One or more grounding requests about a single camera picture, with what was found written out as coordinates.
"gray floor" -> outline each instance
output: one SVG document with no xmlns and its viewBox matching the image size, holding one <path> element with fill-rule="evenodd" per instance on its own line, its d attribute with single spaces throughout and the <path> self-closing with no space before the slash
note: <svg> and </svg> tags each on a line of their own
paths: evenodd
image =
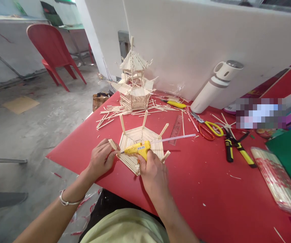
<svg viewBox="0 0 291 243">
<path fill-rule="evenodd" d="M 77 176 L 45 156 L 92 112 L 92 95 L 108 92 L 110 87 L 106 80 L 98 79 L 96 66 L 87 63 L 79 69 L 87 85 L 77 74 L 78 79 L 73 80 L 65 69 L 58 71 L 71 92 L 57 87 L 48 73 L 0 91 L 0 158 L 28 159 L 27 165 L 0 164 L 0 192 L 29 193 L 22 204 L 0 209 L 0 242 L 12 242 Z M 40 104 L 20 115 L 2 107 L 20 96 Z M 90 192 L 98 189 L 93 185 Z M 86 216 L 97 196 L 96 193 L 86 203 L 86 210 L 78 214 L 78 219 Z M 70 232 L 83 228 L 85 222 L 78 222 L 76 227 L 70 225 L 61 242 L 77 241 Z"/>
</svg>

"red plastic chair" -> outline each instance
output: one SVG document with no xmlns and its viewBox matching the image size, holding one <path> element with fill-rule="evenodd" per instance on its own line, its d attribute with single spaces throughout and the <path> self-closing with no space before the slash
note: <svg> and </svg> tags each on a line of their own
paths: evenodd
<svg viewBox="0 0 291 243">
<path fill-rule="evenodd" d="M 26 32 L 31 42 L 44 58 L 42 64 L 57 86 L 58 80 L 65 90 L 70 92 L 56 71 L 56 68 L 63 66 L 73 79 L 77 79 L 70 65 L 73 66 L 83 82 L 87 84 L 72 59 L 61 33 L 55 27 L 46 24 L 33 24 L 28 26 Z"/>
</svg>

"bangle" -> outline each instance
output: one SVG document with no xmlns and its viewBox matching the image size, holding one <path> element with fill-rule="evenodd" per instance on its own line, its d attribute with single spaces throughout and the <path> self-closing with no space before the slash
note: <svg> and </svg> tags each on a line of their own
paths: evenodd
<svg viewBox="0 0 291 243">
<path fill-rule="evenodd" d="M 84 199 L 84 197 L 83 197 L 81 200 L 79 200 L 79 201 L 77 201 L 77 202 L 66 202 L 66 201 L 64 201 L 63 198 L 62 198 L 62 194 L 63 194 L 64 191 L 65 191 L 65 190 L 63 190 L 63 191 L 61 192 L 61 195 L 60 195 L 60 201 L 61 201 L 62 205 L 64 205 L 64 206 L 80 204 L 80 202 L 82 202 L 83 199 Z"/>
</svg>

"light green shirt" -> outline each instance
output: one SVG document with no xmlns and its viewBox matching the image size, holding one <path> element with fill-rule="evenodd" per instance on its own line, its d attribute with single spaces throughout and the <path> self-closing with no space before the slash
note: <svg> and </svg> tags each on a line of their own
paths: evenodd
<svg viewBox="0 0 291 243">
<path fill-rule="evenodd" d="M 131 208 L 118 209 L 100 220 L 81 243 L 169 242 L 165 228 L 150 215 Z"/>
</svg>

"hand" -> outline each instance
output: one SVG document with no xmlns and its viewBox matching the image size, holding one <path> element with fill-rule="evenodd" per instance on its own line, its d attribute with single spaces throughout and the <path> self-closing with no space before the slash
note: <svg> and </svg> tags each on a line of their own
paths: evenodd
<svg viewBox="0 0 291 243">
<path fill-rule="evenodd" d="M 93 175 L 94 180 L 97 180 L 100 176 L 110 170 L 117 152 L 117 150 L 113 150 L 112 146 L 108 142 L 108 138 L 102 140 L 92 150 L 90 164 L 87 169 Z"/>
<path fill-rule="evenodd" d="M 148 150 L 146 162 L 145 159 L 137 155 L 140 161 L 140 173 L 144 188 L 151 201 L 170 195 L 168 188 L 168 170 L 158 156 L 152 150 Z"/>
</svg>

